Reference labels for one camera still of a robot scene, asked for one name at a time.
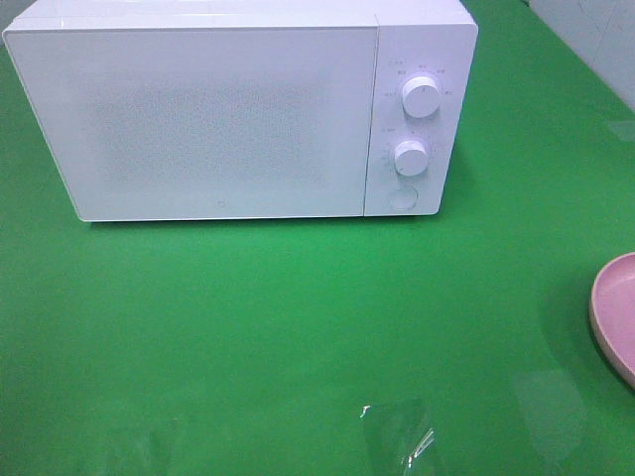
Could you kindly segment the round white door button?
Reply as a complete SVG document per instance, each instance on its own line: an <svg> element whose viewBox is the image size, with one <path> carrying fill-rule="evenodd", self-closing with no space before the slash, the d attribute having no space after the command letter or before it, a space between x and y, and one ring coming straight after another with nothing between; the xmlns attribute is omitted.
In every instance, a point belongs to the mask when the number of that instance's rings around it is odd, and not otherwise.
<svg viewBox="0 0 635 476"><path fill-rule="evenodd" d="M418 192L410 186L400 187L388 196L389 204L395 210L412 209L416 205L417 200Z"/></svg>

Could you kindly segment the white round knob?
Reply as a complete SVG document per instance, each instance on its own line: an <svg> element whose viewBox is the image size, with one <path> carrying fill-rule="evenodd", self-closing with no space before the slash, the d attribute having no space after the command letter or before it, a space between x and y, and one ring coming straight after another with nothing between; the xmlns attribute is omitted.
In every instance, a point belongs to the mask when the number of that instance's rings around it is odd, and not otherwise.
<svg viewBox="0 0 635 476"><path fill-rule="evenodd" d="M394 151L396 172L403 177L415 177L429 166L430 154L421 141L411 140L400 143Z"/></svg>
<svg viewBox="0 0 635 476"><path fill-rule="evenodd" d="M428 73L419 73L408 79L401 90L405 113L415 119L434 114L442 102L441 84Z"/></svg>

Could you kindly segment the white microwave door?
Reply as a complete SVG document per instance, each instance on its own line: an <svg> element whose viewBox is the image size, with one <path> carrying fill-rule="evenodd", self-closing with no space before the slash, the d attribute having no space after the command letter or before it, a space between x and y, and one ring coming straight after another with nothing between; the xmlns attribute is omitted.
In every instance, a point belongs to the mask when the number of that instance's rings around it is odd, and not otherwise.
<svg viewBox="0 0 635 476"><path fill-rule="evenodd" d="M11 31L84 221L358 216L377 31Z"/></svg>

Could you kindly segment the pink round plate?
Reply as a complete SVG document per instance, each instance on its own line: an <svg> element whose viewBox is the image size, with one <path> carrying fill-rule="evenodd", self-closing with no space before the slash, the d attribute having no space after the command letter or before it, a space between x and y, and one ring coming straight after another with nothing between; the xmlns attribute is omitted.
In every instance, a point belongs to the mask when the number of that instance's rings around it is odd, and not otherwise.
<svg viewBox="0 0 635 476"><path fill-rule="evenodd" d="M634 253L613 258L596 274L589 322L612 369L634 389Z"/></svg>

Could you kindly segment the green table cloth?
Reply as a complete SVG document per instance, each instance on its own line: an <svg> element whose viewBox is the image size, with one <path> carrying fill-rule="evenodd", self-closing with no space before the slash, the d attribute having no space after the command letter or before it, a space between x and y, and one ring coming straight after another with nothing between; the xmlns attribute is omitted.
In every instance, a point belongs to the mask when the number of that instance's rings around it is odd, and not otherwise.
<svg viewBox="0 0 635 476"><path fill-rule="evenodd" d="M422 399L446 475L630 475L634 392L588 323L634 248L634 115L524 1L479 26L432 217L86 224L1 59L1 471L371 475ZM576 446L513 389L568 373Z"/></svg>

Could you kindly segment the white microwave oven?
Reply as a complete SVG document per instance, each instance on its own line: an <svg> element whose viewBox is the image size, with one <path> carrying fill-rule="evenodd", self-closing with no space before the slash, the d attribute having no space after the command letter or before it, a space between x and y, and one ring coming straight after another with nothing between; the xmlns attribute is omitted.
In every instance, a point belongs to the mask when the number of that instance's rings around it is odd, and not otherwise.
<svg viewBox="0 0 635 476"><path fill-rule="evenodd" d="M14 18L2 39L10 57L11 31L361 27L376 29L377 46L366 191L358 216L435 214L478 36L458 1L37 1ZM401 90L421 72L441 84L442 102L434 114L415 119L403 109ZM426 145L430 163L422 174L403 177L395 170L394 151L411 140ZM417 203L395 210L388 196L404 186L417 190Z"/></svg>

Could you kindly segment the clear tape piece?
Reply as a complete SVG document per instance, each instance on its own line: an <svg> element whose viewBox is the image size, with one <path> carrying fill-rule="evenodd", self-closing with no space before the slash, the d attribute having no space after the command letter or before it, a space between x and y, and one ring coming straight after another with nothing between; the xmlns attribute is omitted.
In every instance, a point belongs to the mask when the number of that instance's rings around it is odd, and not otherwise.
<svg viewBox="0 0 635 476"><path fill-rule="evenodd" d="M359 417L373 475L440 475L436 433L422 399L367 405Z"/></svg>
<svg viewBox="0 0 635 476"><path fill-rule="evenodd" d="M531 440L548 448L576 446L586 425L586 407L570 375L550 369L521 373L513 380Z"/></svg>

